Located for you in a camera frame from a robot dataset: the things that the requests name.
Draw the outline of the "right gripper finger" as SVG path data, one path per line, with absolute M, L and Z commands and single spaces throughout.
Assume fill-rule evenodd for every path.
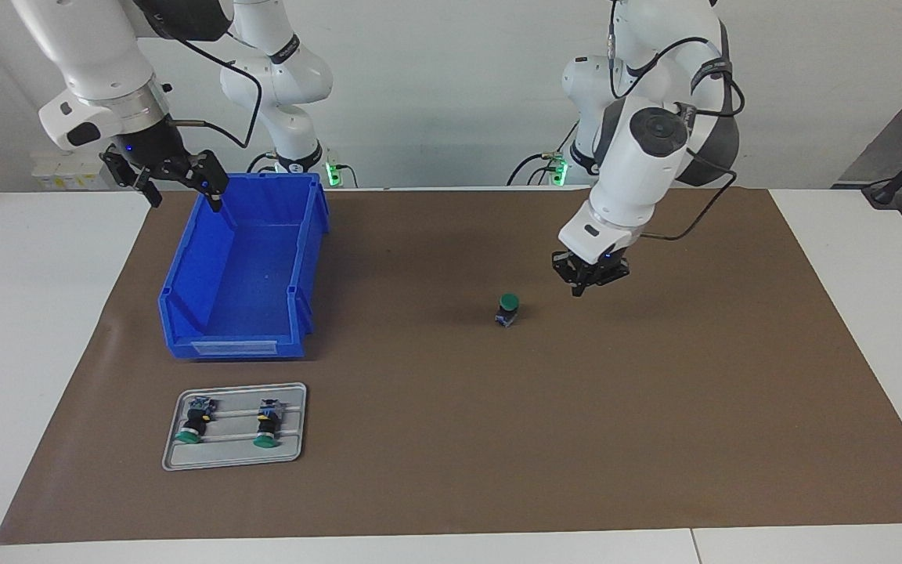
M 143 195 L 151 208 L 161 206 L 162 196 L 151 179 L 149 168 L 145 167 L 141 171 L 136 171 L 125 156 L 116 150 L 116 147 L 107 147 L 106 150 L 101 151 L 100 160 L 103 161 L 108 172 L 121 188 L 129 188 L 135 190 L 139 195 Z
M 222 197 L 228 189 L 229 176 L 211 150 L 166 158 L 165 176 L 168 181 L 178 182 L 200 193 L 213 212 L 222 210 Z

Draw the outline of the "white box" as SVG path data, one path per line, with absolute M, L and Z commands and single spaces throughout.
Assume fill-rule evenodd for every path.
M 96 154 L 35 151 L 30 175 L 43 190 L 104 192 L 117 190 L 114 179 Z

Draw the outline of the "green lit control box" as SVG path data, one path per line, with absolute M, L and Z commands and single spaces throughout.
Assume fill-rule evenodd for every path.
M 539 170 L 540 178 L 543 181 L 548 179 L 552 186 L 564 186 L 569 167 L 565 154 L 561 151 L 554 151 L 553 153 L 541 154 L 541 158 L 545 163 Z
M 335 151 L 328 146 L 323 147 L 322 170 L 330 188 L 360 188 L 354 168 L 341 163 Z

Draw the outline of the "blue plastic storage bin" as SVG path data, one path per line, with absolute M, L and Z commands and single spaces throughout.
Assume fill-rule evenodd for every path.
M 232 174 L 217 211 L 197 197 L 158 295 L 171 355 L 302 358 L 329 229 L 317 174 Z

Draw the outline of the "brown table mat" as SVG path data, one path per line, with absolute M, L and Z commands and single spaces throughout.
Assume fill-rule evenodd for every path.
M 572 298 L 549 256 L 582 199 L 330 193 L 305 357 L 233 363 L 166 349 L 169 193 L 0 544 L 902 522 L 902 421 L 772 196 Z M 180 394 L 276 383 L 307 388 L 296 461 L 162 468 Z

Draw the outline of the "grey metal tray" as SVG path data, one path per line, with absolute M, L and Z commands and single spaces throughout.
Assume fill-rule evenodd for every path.
M 177 443 L 173 436 L 186 419 L 187 404 L 197 396 L 210 396 L 216 402 L 203 442 Z M 258 408 L 263 399 L 277 399 L 285 406 L 278 446 L 271 449 L 253 444 L 258 429 Z M 303 450 L 306 400 L 307 388 L 303 383 L 186 390 L 176 401 L 162 453 L 162 468 L 173 472 L 296 461 Z

